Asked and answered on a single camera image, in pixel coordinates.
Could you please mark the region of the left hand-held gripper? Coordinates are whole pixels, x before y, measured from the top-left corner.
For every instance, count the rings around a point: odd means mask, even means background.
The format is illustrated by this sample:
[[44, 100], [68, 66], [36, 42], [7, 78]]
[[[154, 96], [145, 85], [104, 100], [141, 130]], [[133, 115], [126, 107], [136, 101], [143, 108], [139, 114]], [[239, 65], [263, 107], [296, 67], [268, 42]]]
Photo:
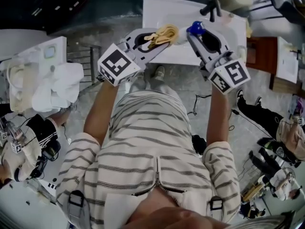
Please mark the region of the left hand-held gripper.
[[[170, 43], [156, 44], [152, 48], [143, 47], [148, 41], [144, 39], [156, 33], [156, 28], [139, 28], [130, 32], [123, 42], [112, 44], [98, 60], [98, 71], [113, 86], [132, 79], [143, 69], [138, 64], [147, 64]], [[136, 56], [131, 50], [136, 49]]]

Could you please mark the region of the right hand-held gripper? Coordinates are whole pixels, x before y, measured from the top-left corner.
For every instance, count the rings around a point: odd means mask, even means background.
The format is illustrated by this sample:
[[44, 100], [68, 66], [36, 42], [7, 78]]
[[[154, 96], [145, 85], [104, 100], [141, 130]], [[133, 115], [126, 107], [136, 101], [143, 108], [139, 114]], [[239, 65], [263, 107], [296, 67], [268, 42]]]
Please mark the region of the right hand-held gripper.
[[228, 94], [251, 79], [243, 59], [229, 50], [229, 45], [220, 32], [205, 28], [201, 38], [187, 32], [187, 40], [196, 56], [202, 62], [208, 62], [200, 68], [202, 76], [222, 94]]

